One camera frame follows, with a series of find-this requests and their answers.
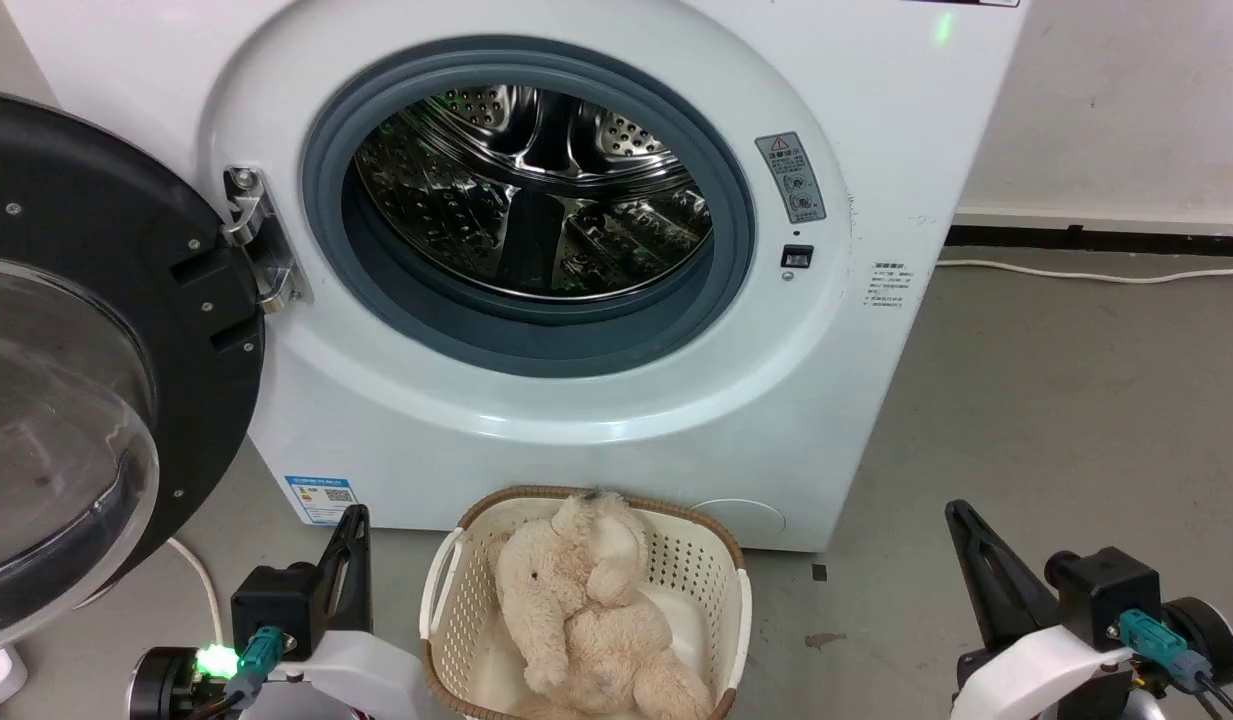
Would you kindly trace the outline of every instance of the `plush elephant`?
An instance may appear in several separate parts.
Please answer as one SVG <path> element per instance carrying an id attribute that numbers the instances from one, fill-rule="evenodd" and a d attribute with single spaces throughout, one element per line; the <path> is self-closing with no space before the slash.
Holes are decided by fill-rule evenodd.
<path id="1" fill-rule="evenodd" d="M 496 591 L 524 676 L 529 720 L 580 720 L 635 706 L 651 720 L 704 720 L 709 690 L 670 650 L 665 614 L 637 591 L 647 533 L 620 496 L 567 498 L 493 552 Z"/>

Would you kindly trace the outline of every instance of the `beige basket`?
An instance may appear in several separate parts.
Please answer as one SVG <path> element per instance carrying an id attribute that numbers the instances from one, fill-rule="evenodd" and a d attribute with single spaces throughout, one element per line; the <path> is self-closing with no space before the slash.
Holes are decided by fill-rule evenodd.
<path id="1" fill-rule="evenodd" d="M 584 489 L 520 487 L 485 497 L 434 555 L 420 598 L 420 660 L 434 697 L 466 718 L 515 720 L 508 710 L 529 692 L 524 661 L 497 609 L 488 542 L 528 520 L 551 517 L 576 492 Z M 716 698 L 709 719 L 725 718 L 748 652 L 752 602 L 740 547 L 699 512 L 625 501 L 651 533 L 642 592 L 665 610 L 677 655 L 699 671 Z"/>

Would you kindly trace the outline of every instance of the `wall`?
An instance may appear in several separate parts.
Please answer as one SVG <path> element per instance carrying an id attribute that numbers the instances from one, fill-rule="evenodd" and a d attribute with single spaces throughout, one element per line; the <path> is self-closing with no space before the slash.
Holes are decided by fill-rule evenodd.
<path id="1" fill-rule="evenodd" d="M 959 211 L 1233 234 L 1233 0 L 1033 0 Z"/>

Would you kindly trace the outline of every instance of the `gray rubber seal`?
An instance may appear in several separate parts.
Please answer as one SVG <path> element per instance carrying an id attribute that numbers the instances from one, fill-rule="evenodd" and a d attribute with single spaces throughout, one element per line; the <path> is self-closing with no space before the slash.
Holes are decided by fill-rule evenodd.
<path id="1" fill-rule="evenodd" d="M 351 159 L 404 106 L 490 83 L 546 88 L 639 118 L 674 149 L 707 197 L 711 240 L 656 286 L 589 305 L 514 300 L 430 265 L 379 217 Z M 616 374 L 707 329 L 734 300 L 753 255 L 753 211 L 741 178 L 716 131 L 661 83 L 592 51 L 522 37 L 436 42 L 367 69 L 324 108 L 302 166 L 314 238 L 356 300 L 444 355 L 533 377 Z"/>

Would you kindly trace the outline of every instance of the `baseboard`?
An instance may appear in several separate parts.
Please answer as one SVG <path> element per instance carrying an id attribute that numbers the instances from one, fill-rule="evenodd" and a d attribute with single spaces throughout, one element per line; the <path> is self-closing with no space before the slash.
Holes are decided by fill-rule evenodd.
<path id="1" fill-rule="evenodd" d="M 1047 250 L 1144 252 L 1154 255 L 1233 258 L 1233 222 L 1184 218 L 1018 215 L 959 208 L 947 247 L 1041 247 Z"/>

